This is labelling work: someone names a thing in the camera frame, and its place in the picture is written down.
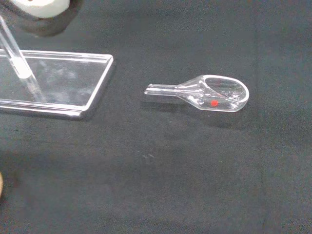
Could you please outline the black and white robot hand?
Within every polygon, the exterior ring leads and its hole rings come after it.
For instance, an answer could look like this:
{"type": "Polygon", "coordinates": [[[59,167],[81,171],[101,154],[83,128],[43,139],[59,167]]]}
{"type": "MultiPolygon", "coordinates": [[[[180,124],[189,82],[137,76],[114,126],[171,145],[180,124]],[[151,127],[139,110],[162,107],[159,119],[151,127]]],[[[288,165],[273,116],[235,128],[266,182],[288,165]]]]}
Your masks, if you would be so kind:
{"type": "Polygon", "coordinates": [[[80,11],[82,0],[2,0],[0,15],[6,23],[39,37],[65,31],[80,11]]]}

